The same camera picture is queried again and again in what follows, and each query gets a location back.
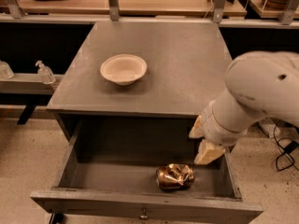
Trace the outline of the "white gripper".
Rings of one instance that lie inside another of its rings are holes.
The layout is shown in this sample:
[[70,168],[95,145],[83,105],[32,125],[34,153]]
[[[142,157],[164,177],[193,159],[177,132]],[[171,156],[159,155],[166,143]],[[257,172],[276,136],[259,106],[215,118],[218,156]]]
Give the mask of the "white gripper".
[[213,115],[213,104],[214,101],[211,101],[205,107],[189,132],[191,139],[205,137],[200,143],[198,153],[194,159],[194,163],[197,165],[207,165],[218,159],[225,153],[224,147],[234,146],[247,133],[247,131],[234,133],[221,127]]

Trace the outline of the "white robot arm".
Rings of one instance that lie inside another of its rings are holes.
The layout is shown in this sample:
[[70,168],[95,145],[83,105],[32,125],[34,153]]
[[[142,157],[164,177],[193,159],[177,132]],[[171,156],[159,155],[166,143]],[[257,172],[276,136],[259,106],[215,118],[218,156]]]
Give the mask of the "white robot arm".
[[224,91],[209,102],[189,133],[201,140],[194,162],[213,162],[265,118],[299,126],[298,53],[252,51],[229,64]]

